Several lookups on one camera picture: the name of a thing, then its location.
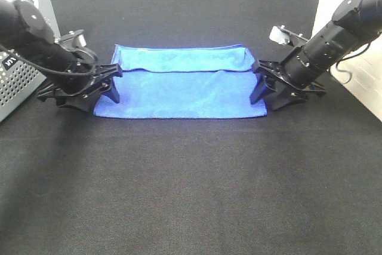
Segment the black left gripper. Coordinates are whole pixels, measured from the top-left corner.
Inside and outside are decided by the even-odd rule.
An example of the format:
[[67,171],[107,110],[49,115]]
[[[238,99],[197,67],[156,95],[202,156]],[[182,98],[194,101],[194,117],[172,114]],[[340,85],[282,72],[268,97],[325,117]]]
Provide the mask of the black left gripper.
[[100,64],[92,50],[75,48],[50,57],[48,67],[37,65],[50,81],[38,91],[42,102],[54,99],[58,107],[68,107],[92,112],[101,96],[114,103],[120,102],[114,78],[122,77],[118,64]]

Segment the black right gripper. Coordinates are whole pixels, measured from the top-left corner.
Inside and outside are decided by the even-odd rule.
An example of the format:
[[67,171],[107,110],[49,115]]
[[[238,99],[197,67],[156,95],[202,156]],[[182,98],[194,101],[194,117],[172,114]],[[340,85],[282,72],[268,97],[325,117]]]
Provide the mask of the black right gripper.
[[249,99],[252,105],[273,94],[267,106],[279,110],[285,106],[305,102],[309,94],[322,97],[323,85],[316,80],[326,71],[323,57],[311,58],[304,53],[288,56],[281,62],[257,60],[252,66],[257,84]]

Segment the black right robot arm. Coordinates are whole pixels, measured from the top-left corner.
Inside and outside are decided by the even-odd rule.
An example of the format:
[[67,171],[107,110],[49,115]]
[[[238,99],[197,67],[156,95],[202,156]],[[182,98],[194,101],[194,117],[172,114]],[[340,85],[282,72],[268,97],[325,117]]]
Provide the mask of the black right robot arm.
[[326,93],[317,79],[381,35],[381,0],[344,0],[310,39],[280,26],[276,32],[276,40],[292,46],[292,50],[279,62],[254,62],[252,71],[258,82],[249,97],[252,104],[266,99],[273,111],[305,102],[309,94],[322,97]]

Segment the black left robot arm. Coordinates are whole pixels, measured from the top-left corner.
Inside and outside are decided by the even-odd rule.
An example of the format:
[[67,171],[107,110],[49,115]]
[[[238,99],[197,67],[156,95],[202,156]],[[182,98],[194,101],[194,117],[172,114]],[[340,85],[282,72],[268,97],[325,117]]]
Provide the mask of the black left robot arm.
[[122,76],[118,64],[101,64],[87,48],[82,30],[60,38],[30,2],[1,0],[1,50],[40,71],[48,84],[37,92],[58,107],[92,112],[101,96],[119,103],[114,78]]

